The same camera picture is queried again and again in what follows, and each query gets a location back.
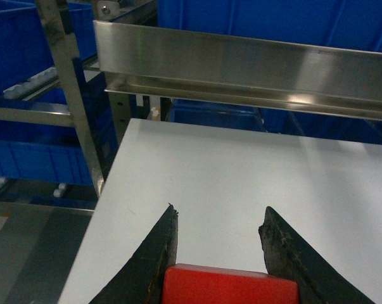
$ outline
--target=blue storage crate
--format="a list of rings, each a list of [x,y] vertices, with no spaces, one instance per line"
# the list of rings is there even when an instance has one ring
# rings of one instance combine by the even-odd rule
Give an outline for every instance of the blue storage crate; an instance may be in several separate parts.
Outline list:
[[[288,111],[261,109],[261,115],[264,120],[264,127],[271,133],[282,133],[284,124],[288,117]]]
[[[226,112],[235,112],[235,113],[249,113],[249,114],[258,114],[258,108],[252,106],[239,106],[236,104],[223,104],[223,103],[211,103],[206,101],[195,101],[187,99],[175,99],[173,106],[175,108],[193,108],[197,110],[206,110],[206,111],[226,111]]]
[[[191,106],[192,104],[198,105],[199,101],[189,101],[188,104],[185,103],[185,106],[184,103],[184,100],[174,100],[169,115],[170,122],[239,130],[265,131],[261,120],[254,112],[228,111],[222,104],[209,105],[210,103],[203,103],[201,106]]]
[[[382,132],[368,120],[300,112],[293,115],[306,136],[382,144]]]
[[[382,0],[159,0],[161,27],[382,51]]]
[[[94,13],[88,3],[68,3],[74,34],[82,60],[96,54]]]
[[[66,138],[63,129],[0,121],[0,176],[91,185],[79,142]],[[118,145],[110,109],[98,120],[98,129],[104,156],[112,157]]]
[[[81,59],[96,54],[90,4],[69,3]],[[0,94],[53,64],[32,3],[0,0]]]

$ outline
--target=red block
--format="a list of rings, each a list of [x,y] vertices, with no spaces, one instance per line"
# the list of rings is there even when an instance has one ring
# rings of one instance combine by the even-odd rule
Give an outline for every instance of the red block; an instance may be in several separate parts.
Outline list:
[[[299,304],[298,284],[260,272],[177,264],[162,304]]]

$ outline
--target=metal shelf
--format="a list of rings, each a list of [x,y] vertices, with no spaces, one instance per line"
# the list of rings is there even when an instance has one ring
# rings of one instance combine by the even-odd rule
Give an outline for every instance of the metal shelf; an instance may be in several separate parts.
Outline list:
[[[133,14],[94,22],[108,92],[382,120],[382,53],[145,27]]]

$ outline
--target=screw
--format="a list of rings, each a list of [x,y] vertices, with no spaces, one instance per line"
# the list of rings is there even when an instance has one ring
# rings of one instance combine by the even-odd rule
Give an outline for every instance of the screw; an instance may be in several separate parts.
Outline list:
[[[105,15],[109,15],[110,9],[107,6],[103,6],[102,7],[102,13],[104,13]]]

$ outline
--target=white table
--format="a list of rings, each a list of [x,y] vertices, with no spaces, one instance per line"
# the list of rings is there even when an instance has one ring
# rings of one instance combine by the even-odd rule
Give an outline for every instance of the white table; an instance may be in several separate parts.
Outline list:
[[[177,262],[265,272],[270,205],[382,303],[382,146],[131,120],[60,303],[88,303],[168,207]]]

